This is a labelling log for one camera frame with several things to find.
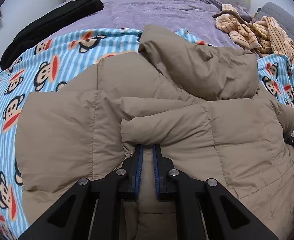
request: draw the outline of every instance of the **orange striped cloth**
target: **orange striped cloth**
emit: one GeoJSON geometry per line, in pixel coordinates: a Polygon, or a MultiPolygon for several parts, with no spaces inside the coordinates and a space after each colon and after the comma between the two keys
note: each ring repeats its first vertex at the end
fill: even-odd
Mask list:
{"type": "MultiPolygon", "coordinates": [[[[222,11],[225,10],[238,14],[230,4],[222,4],[222,11]]],[[[215,24],[219,30],[228,33],[233,42],[245,49],[258,49],[262,56],[272,53],[285,54],[294,63],[294,41],[273,17],[264,16],[258,22],[244,24],[234,15],[226,13],[218,16],[215,24]]]]}

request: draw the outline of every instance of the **fleece blanket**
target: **fleece blanket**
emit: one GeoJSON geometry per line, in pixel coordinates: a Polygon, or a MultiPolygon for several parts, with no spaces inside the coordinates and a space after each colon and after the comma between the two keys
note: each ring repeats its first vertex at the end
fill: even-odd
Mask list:
{"type": "Polygon", "coordinates": [[[259,59],[258,74],[267,91],[282,104],[294,107],[294,64],[287,56],[271,54],[259,59]]]}
{"type": "MultiPolygon", "coordinates": [[[[185,28],[176,34],[206,44],[185,28]]],[[[26,50],[10,68],[0,71],[0,230],[8,239],[17,239],[29,226],[22,209],[23,181],[14,144],[16,124],[28,93],[58,91],[104,57],[137,52],[141,35],[142,31],[134,29],[68,33],[26,50]]]]}
{"type": "Polygon", "coordinates": [[[143,30],[155,24],[176,32],[185,27],[201,40],[218,47],[240,48],[215,27],[212,18],[220,10],[206,0],[101,0],[104,9],[53,33],[48,39],[94,28],[143,30]]]}

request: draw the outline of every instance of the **black folded cloth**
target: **black folded cloth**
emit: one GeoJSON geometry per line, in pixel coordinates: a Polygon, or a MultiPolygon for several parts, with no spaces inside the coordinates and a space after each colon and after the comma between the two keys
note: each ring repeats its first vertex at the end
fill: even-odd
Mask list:
{"type": "Polygon", "coordinates": [[[104,8],[100,0],[76,0],[45,14],[26,26],[13,39],[0,60],[0,68],[5,70],[27,49],[36,46],[61,28],[104,8]]]}

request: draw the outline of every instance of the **down jacket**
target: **down jacket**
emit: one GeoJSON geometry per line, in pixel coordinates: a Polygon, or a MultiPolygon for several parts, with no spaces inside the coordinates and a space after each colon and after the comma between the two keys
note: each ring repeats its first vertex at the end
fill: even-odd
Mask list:
{"type": "Polygon", "coordinates": [[[248,50],[196,45],[147,25],[139,53],[108,57],[58,92],[32,92],[19,117],[23,208],[34,222],[79,178],[103,178],[145,146],[123,239],[176,239],[157,202],[150,146],[199,180],[216,178],[280,239],[294,227],[294,108],[258,81],[248,50]]]}

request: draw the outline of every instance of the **purple blanket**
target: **purple blanket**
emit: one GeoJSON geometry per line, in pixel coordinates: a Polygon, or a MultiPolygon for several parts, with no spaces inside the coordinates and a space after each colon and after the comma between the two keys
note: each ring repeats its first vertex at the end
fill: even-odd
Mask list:
{"type": "Polygon", "coordinates": [[[218,47],[240,48],[228,34],[215,27],[212,15],[219,9],[202,0],[101,0],[104,9],[82,18],[52,34],[55,38],[69,32],[93,28],[132,28],[143,30],[146,24],[166,27],[174,32],[187,30],[218,47]]]}

